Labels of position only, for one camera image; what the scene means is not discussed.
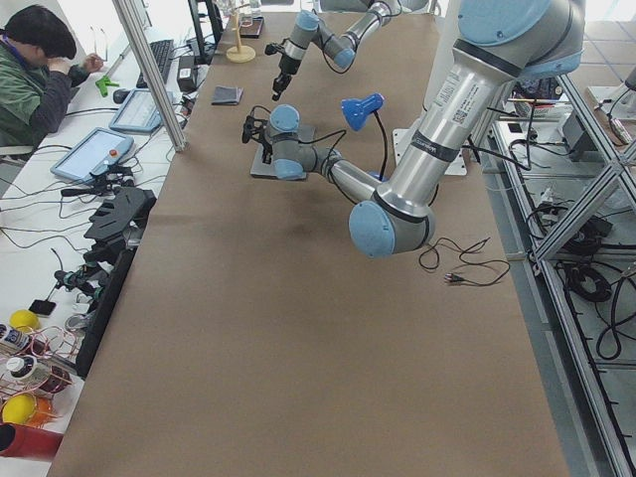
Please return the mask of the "black keyboard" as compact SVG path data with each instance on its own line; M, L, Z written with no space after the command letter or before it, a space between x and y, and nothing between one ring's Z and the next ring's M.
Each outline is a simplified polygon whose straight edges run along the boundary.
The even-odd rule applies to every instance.
M152 58L164 83L167 82L170 74L173 44L172 40L159 40L149 44Z

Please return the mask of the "blue teach pendant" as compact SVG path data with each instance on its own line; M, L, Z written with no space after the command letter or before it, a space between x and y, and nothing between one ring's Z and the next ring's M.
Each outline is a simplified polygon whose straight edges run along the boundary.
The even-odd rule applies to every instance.
M95 128L50 169L61 179L87 183L117 163L133 145L133 137L106 128Z
M149 89L132 89L109 122L108 127L126 134L151 134L163 124Z

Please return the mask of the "far blue teach pendant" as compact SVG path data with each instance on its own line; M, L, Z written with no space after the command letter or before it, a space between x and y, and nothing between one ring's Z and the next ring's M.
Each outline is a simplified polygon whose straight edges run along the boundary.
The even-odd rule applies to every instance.
M126 134L151 134L163 124L149 89L132 89L109 122L108 127Z

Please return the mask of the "aluminium frame post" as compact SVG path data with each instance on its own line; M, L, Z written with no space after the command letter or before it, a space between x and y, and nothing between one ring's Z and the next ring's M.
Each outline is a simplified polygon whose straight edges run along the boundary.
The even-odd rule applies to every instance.
M148 84L172 146L176 152L182 152L186 148L186 138L173 109L172 102L169 99L168 92L154 60L154 56L152 55L150 46L146 40L144 27L142 26L134 2L131 0L113 0L112 4L137 64Z

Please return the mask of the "black box with label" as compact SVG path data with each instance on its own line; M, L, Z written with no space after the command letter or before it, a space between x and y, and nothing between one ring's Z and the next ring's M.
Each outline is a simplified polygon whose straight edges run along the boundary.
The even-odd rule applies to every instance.
M177 85L181 92L193 92L197 89L198 66L193 55L184 55L179 58L177 70Z

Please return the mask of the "dark tray with red interior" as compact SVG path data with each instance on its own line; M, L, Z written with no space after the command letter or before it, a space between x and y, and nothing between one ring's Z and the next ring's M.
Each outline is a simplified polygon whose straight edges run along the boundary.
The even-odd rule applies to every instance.
M250 17L247 19L243 19L239 23L239 34L242 38L258 39L260 37L263 26L263 17Z

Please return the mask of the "red cylinder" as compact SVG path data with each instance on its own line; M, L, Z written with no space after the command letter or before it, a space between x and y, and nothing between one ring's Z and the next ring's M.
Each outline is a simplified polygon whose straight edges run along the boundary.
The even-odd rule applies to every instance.
M62 433L21 424L3 423L1 456L52 462L63 439Z

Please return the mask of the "yellow ball near phone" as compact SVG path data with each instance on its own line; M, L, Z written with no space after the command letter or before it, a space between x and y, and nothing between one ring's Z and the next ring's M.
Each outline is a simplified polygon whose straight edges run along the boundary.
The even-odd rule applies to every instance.
M15 311L10 316L9 323L13 328L18 330L33 331L41 327L38 315L28 309Z

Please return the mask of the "folded grey cloth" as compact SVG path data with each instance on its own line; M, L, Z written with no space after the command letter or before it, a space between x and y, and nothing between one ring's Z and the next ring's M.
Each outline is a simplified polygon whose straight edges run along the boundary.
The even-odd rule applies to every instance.
M218 85L214 89L211 105L237 105L240 103L242 94L242 87Z

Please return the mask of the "aluminium side frame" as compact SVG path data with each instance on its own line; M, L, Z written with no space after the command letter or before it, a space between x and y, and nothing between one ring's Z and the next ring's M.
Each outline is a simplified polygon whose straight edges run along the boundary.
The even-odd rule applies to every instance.
M635 472L635 93L589 65L505 89L484 168L569 472Z

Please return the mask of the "wooden stand with round base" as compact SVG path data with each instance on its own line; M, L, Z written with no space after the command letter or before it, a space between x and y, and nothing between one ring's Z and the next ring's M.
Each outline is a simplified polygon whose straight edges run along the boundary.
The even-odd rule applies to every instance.
M230 2L230 25L234 34L235 44L226 51L227 59L235 64L245 64L255 59L255 50L244 45L240 36L239 14L243 5L240 1Z

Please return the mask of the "near blue teach pendant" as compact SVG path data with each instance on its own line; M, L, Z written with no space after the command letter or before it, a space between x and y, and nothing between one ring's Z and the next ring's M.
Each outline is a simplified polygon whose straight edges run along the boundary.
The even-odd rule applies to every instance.
M61 179L87 183L117 163L133 145L133 137L106 128L95 128L50 169Z

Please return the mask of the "blue desk lamp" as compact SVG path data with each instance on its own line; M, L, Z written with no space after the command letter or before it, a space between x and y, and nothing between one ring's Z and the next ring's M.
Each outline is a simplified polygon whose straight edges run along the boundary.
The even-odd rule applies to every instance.
M380 182L384 182L387 178L387 165L389 160L389 140L387 131L380 118L379 110L384 106L385 98L379 93L374 92L364 98L345 98L341 100L341 112L350 129L360 131L370 115L372 115L383 137L383 161L376 178Z

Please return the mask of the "green tool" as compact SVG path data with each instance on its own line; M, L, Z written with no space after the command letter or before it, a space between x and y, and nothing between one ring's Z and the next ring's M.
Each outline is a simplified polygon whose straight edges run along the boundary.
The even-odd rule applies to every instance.
M102 97L107 97L108 89L110 87L119 87L119 83L113 81L109 76L103 76L95 82L95 86Z

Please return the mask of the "grey laptop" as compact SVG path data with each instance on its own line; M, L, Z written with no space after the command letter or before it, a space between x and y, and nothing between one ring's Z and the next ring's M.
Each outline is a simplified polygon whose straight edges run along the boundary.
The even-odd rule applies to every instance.
M304 142L311 141L314 133L314 126L301 124L290 137L276 135L275 144L271 145L267 128L261 129L253 137L258 146L250 175L260 179L304 180L306 172L301 165L301 157L308 149Z

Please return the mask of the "seated person in green vest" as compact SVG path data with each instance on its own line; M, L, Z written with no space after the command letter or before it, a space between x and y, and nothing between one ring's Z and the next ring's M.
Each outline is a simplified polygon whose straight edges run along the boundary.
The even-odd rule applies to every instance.
M59 130L72 89L103 67L93 53L73 62L76 41L67 25L41 5L10 17L1 30L1 145L35 148Z

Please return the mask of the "black computer mouse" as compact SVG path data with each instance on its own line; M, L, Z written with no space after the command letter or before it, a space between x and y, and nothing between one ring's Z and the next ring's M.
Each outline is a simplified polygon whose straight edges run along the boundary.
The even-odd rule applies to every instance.
M112 101L115 104L122 104L128 95L130 94L130 90L126 88L119 88L112 93Z

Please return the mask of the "yellow ball in orange holder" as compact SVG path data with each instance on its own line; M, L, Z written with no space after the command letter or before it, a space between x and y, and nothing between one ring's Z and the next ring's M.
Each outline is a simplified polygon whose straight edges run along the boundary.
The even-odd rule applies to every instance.
M30 394L15 395L6 400L1 408L4 423L29 424L36 413L37 400Z

